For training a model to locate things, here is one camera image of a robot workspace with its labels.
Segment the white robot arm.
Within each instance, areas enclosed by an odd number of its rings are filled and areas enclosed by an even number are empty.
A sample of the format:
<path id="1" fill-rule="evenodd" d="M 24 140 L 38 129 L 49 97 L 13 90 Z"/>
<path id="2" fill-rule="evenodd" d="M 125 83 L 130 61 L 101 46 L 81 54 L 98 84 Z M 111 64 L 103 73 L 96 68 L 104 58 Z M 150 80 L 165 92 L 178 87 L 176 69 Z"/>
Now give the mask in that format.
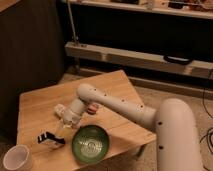
<path id="1" fill-rule="evenodd" d="M 203 170 L 195 116 L 184 101 L 169 98 L 153 109 L 110 96 L 89 84 L 80 84 L 76 94 L 62 114 L 65 123 L 78 124 L 88 105 L 99 103 L 156 133 L 158 171 Z"/>

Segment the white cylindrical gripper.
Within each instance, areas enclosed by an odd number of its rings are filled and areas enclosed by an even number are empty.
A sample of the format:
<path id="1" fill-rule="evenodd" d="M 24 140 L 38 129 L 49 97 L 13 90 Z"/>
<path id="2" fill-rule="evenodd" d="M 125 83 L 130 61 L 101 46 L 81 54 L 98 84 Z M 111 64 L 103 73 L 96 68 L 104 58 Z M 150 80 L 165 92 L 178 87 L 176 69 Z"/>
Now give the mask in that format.
<path id="1" fill-rule="evenodd" d="M 65 108 L 65 111 L 62 114 L 63 123 L 72 128 L 78 128 L 86 109 L 87 106 L 83 101 L 78 98 L 74 99 L 71 104 Z"/>

